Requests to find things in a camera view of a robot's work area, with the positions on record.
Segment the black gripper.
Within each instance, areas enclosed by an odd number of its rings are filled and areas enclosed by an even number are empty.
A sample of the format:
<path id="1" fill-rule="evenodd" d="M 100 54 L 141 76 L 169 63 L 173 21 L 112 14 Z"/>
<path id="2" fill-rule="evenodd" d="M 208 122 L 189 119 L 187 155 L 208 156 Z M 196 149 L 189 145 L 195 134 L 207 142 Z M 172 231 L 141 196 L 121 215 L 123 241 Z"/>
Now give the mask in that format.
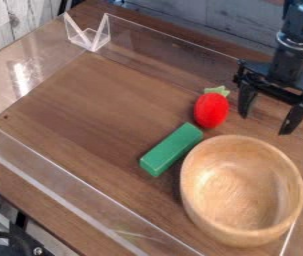
<path id="1" fill-rule="evenodd" d="M 268 69 L 268 63 L 238 61 L 232 79 L 239 89 L 238 112 L 243 118 L 248 116 L 259 93 L 288 104 L 292 107 L 279 129 L 280 135 L 288 135 L 303 120 L 303 75 L 295 82 L 284 82 L 268 76 Z"/>

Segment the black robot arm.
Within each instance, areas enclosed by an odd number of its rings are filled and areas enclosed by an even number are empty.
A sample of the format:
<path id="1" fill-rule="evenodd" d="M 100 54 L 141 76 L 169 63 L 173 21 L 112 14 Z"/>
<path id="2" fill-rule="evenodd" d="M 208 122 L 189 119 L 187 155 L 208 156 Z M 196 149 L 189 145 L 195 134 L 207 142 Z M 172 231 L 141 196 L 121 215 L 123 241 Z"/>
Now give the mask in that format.
<path id="1" fill-rule="evenodd" d="M 284 0 L 282 19 L 271 62 L 239 59 L 232 81 L 239 89 L 238 112 L 243 118 L 259 93 L 291 106 L 278 132 L 288 135 L 303 120 L 303 0 Z"/>

